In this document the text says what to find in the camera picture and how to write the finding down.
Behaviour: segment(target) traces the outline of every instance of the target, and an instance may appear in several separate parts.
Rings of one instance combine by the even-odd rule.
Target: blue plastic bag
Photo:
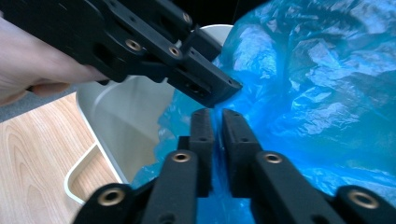
[[[396,206],[394,1],[274,0],[235,25],[214,64],[244,86],[213,110],[215,130],[220,110],[231,108],[315,188],[358,185]],[[199,108],[176,91],[159,119],[159,163],[142,168],[133,186],[158,174]],[[251,223],[248,200],[231,198],[221,163],[220,151],[198,221]]]

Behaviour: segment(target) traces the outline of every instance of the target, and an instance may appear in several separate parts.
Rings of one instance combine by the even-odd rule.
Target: human hand
[[[0,11],[0,105],[26,93],[47,96],[66,90],[70,83],[107,79],[71,57],[4,20]]]

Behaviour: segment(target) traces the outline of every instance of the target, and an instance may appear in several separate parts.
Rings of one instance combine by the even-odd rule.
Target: wooden floor
[[[0,223],[73,221],[80,205],[64,193],[64,177],[94,143],[75,97],[0,123]],[[98,154],[73,190],[87,198],[110,182],[116,179]]]

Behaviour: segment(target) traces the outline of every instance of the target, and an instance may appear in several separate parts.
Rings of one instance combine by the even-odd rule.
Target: mounting hole
[[[327,220],[326,217],[321,216],[321,215],[313,215],[311,217],[312,221],[314,221],[315,224],[329,224],[329,220]]]
[[[271,163],[281,163],[282,162],[282,158],[280,158],[278,155],[276,154],[265,154],[264,158],[266,161],[271,162]]]
[[[379,203],[375,198],[358,190],[350,191],[347,196],[353,203],[367,209],[376,209],[379,206]]]
[[[175,55],[175,56],[178,56],[178,49],[177,48],[174,48],[174,47],[171,47],[171,48],[169,48],[169,51],[171,51],[171,53],[173,54],[173,55]]]
[[[136,41],[134,41],[132,39],[125,40],[125,44],[126,44],[126,46],[128,46],[128,48],[133,49],[135,51],[142,50],[142,47],[139,45],[139,43],[137,43]]]
[[[192,92],[194,92],[194,93],[199,93],[200,91],[200,88],[199,88],[199,86],[198,85],[196,85],[196,84],[193,84],[193,83],[186,83],[186,87],[187,88],[189,88]]]
[[[177,153],[174,157],[173,160],[177,162],[186,162],[191,159],[191,156],[189,154],[185,153]]]
[[[125,192],[119,188],[107,189],[99,195],[98,202],[102,206],[116,205],[125,198]]]
[[[183,19],[186,22],[190,22],[190,20],[191,20],[189,14],[187,14],[187,13],[183,13]]]
[[[174,224],[176,221],[176,217],[172,213],[165,213],[160,216],[160,224]]]

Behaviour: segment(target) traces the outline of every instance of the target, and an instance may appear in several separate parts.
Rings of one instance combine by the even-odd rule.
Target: finger
[[[59,93],[67,90],[70,87],[68,83],[51,83],[51,84],[43,84],[36,85],[32,87],[32,92],[38,96],[50,96],[55,93]]]
[[[45,78],[64,83],[108,79],[92,66],[78,63],[8,21],[1,19],[0,23],[0,42],[4,43],[0,58],[3,57],[3,63],[7,65],[2,66],[4,73],[19,74],[29,79]]]
[[[15,94],[8,96],[7,98],[0,99],[0,106],[1,105],[9,105],[19,99],[21,99],[26,94],[26,91],[20,91]]]
[[[42,42],[36,45],[37,73],[43,78],[64,83],[80,83],[88,81],[99,81],[108,79],[96,68],[89,65],[82,65],[73,58]]]

